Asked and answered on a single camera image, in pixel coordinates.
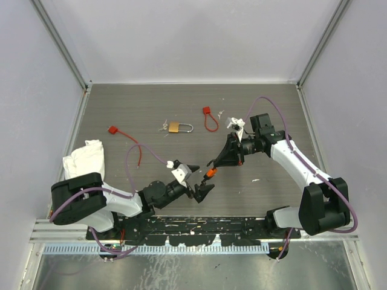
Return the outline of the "black orange key bunch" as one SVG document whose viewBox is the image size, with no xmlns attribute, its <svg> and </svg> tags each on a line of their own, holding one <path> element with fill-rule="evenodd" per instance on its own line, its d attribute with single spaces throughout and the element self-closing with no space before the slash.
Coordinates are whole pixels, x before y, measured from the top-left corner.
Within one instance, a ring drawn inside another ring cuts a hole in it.
<svg viewBox="0 0 387 290">
<path fill-rule="evenodd" d="M 206 185 L 207 181 L 211 180 L 216 172 L 217 172 L 217 168 L 216 168 L 216 165 L 215 165 L 215 161 L 216 159 L 212 159 L 211 161 L 209 161 L 207 163 L 207 167 L 209 168 L 208 171 L 205 173 L 205 175 L 203 176 L 203 179 L 201 181 L 201 184 L 200 185 Z"/>
</svg>

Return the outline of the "brass padlock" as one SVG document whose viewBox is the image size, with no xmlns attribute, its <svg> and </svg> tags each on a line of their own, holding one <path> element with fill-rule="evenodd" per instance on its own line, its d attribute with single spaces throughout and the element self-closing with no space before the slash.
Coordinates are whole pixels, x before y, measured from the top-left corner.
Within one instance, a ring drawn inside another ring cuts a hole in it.
<svg viewBox="0 0 387 290">
<path fill-rule="evenodd" d="M 159 128 L 159 131 L 168 131 L 169 133 L 177 134 L 177 133 L 192 133 L 194 131 L 194 127 L 191 124 L 187 123 L 179 123 L 177 121 L 168 121 L 165 120 L 162 127 Z"/>
</svg>

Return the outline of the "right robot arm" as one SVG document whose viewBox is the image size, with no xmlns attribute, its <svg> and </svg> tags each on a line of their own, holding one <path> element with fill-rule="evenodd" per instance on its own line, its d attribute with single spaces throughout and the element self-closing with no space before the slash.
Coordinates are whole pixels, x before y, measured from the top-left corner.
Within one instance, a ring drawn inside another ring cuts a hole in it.
<svg viewBox="0 0 387 290">
<path fill-rule="evenodd" d="M 214 169 L 241 166 L 247 155 L 265 153 L 293 178 L 302 192 L 298 207 L 269 210 L 265 230 L 270 237 L 282 236 L 287 228 L 304 230 L 314 236 L 334 231 L 350 223 L 348 186 L 342 178 L 332 178 L 319 170 L 295 145 L 284 130 L 276 130 L 268 114 L 250 117 L 253 134 L 243 137 L 245 122 L 228 118 L 232 128 L 221 153 L 212 161 Z"/>
</svg>

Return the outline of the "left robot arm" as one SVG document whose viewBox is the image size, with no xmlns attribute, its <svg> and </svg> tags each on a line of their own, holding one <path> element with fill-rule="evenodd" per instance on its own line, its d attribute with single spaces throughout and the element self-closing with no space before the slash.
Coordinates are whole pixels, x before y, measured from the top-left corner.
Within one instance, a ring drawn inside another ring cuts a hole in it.
<svg viewBox="0 0 387 290">
<path fill-rule="evenodd" d="M 183 195 L 202 202 L 214 188 L 207 181 L 215 176 L 217 169 L 208 170 L 202 183 L 191 187 L 187 180 L 198 169 L 198 166 L 176 161 L 172 164 L 173 181 L 168 184 L 153 181 L 134 193 L 104 183 L 99 172 L 58 182 L 51 186 L 53 213 L 50 222 L 86 225 L 107 239 L 115 239 L 121 232 L 118 215 L 127 218 L 153 215 L 156 208 L 165 208 Z"/>
</svg>

